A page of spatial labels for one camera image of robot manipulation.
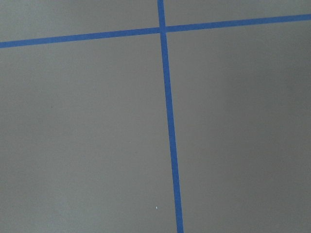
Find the blue tape line lengthwise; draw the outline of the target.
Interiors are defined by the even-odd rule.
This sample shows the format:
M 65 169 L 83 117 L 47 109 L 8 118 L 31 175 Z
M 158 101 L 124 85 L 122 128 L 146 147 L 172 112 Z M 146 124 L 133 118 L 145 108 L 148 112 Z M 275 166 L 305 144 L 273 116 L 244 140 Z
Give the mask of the blue tape line lengthwise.
M 176 231 L 178 233 L 182 233 L 184 231 L 184 226 L 183 226 L 182 202 L 181 202 L 181 193 L 180 193 L 178 155 L 177 155 L 176 138 L 175 138 L 175 127 L 174 127 L 173 99 L 172 99 L 172 88 L 171 88 L 171 78 L 170 78 L 169 53 L 168 53 L 168 44 L 167 44 L 164 1 L 162 0 L 157 1 L 157 10 L 158 10 L 158 21 L 159 21 L 159 30 L 160 30 L 165 102 L 166 102 L 166 111 L 167 111 L 167 123 L 168 123 L 168 134 L 169 134 L 169 145 L 170 145 L 170 156 L 171 156 L 171 167 L 172 167 Z

